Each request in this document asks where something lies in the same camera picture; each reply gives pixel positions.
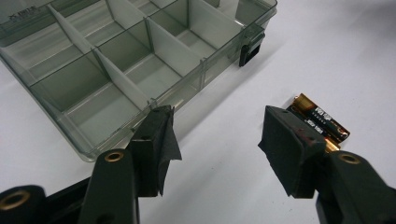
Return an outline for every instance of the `battery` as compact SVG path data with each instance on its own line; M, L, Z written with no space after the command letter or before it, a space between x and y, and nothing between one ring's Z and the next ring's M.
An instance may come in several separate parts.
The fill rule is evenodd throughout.
M304 120L311 120L309 122L312 124L309 122L308 124L314 129L316 129L316 127L323 129L323 131L325 131L323 135L325 137L330 137L337 144L346 140L350 135L347 129L303 93L295 97L294 101L291 103L290 111L293 112L293 110L301 114Z

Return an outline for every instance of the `plastic divider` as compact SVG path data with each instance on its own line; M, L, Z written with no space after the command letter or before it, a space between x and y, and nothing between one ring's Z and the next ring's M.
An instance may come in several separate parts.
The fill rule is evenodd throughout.
M191 30L216 49L243 28L203 0L190 0L189 3Z
M93 51L107 70L113 83L140 109L143 110L149 102L149 98L143 93L123 72L112 63L98 49Z
M146 17L128 0L106 0L107 5L117 21L124 29L128 29Z
M201 57L180 40L169 34L155 21L147 19L155 54L182 76L186 76L199 63Z
M150 2L154 3L159 8L166 7L175 1L176 0L150 0Z
M48 8L69 37L70 41L72 41L72 43L75 44L81 52L85 54L93 49L93 45L91 45L90 42L88 42L85 37L82 36L81 33L61 15L61 13L57 12L51 5L48 5Z

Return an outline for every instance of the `clear plastic compartment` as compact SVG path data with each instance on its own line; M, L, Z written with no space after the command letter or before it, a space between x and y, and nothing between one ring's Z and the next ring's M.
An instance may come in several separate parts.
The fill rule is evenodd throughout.
M124 146L150 109L186 104L275 13L275 0L57 0L3 23L0 53L94 161Z

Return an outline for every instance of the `white background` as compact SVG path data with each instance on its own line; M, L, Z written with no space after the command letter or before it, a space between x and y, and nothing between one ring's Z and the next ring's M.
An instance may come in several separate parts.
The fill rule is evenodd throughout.
M396 187L396 1L283 0L261 52L232 66L176 113L183 161L164 196L140 199L141 222L318 223L315 199L288 198L261 140L266 105L304 92L350 132L344 150ZM19 82L0 64L0 191L47 194L91 174Z

